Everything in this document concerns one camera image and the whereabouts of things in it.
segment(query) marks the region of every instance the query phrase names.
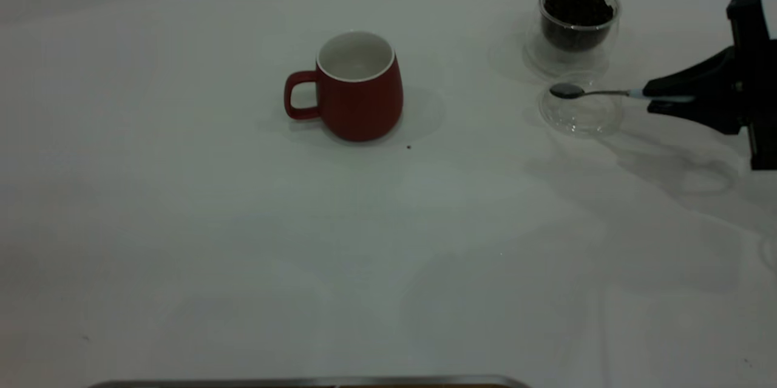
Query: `red mug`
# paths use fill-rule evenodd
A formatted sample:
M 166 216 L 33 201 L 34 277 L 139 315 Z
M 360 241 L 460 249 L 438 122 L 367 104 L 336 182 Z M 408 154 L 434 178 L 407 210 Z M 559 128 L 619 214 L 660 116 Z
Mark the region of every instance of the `red mug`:
M 317 106 L 297 109 L 291 90 L 316 83 Z M 344 33 L 316 56 L 316 70 L 289 75 L 283 93 L 286 114 L 295 120 L 321 117 L 348 141 L 370 141 L 394 128 L 402 114 L 402 77 L 394 48 L 383 37 L 363 31 Z

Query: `metal spoon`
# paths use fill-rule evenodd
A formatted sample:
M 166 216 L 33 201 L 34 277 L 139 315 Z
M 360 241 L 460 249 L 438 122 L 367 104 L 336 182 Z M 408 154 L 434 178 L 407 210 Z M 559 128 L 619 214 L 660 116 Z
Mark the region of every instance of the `metal spoon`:
M 585 92 L 585 89 L 572 83 L 558 83 L 550 87 L 550 93 L 553 97 L 559 97 L 563 100 L 577 100 L 587 95 L 621 95 L 621 97 L 638 98 L 639 100 L 665 101 L 668 103 L 690 103 L 696 97 L 648 97 L 643 94 L 641 89 L 632 89 L 628 91 L 594 91 Z

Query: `glass jar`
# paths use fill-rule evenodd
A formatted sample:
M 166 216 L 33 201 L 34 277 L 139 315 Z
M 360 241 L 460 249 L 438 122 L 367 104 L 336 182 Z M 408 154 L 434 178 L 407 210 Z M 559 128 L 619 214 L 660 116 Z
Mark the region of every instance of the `glass jar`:
M 597 26 L 576 26 L 555 18 L 539 0 L 524 48 L 539 72 L 558 77 L 572 70 L 588 70 L 604 75 L 618 38 L 622 12 L 619 0 L 604 0 L 613 8 L 613 17 Z
M 592 72 L 572 72 L 558 83 L 576 84 L 585 92 L 610 89 Z M 601 137 L 618 131 L 623 120 L 621 98 L 616 95 L 588 95 L 564 100 L 550 93 L 552 83 L 539 97 L 539 112 L 555 130 L 575 137 Z

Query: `white table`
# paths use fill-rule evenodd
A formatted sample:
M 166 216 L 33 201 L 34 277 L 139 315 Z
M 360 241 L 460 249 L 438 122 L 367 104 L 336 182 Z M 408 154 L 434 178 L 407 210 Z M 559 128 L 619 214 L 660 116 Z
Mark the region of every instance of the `white table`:
M 773 386 L 777 175 L 640 102 L 600 141 L 550 130 L 535 1 L 0 0 L 0 386 Z M 729 46 L 728 2 L 622 0 L 612 80 Z M 283 112 L 345 29 L 399 55 L 374 144 Z

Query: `spoon handle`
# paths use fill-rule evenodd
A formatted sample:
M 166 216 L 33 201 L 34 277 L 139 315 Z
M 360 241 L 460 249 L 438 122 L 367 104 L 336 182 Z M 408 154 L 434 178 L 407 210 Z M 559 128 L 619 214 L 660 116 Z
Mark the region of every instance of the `spoon handle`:
M 638 100 L 663 101 L 666 103 L 691 103 L 696 97 L 649 97 L 641 89 L 632 89 L 626 91 L 627 97 L 637 98 Z
M 633 91 L 596 91 L 585 92 L 581 97 L 587 97 L 588 95 L 620 95 L 620 97 L 630 97 Z

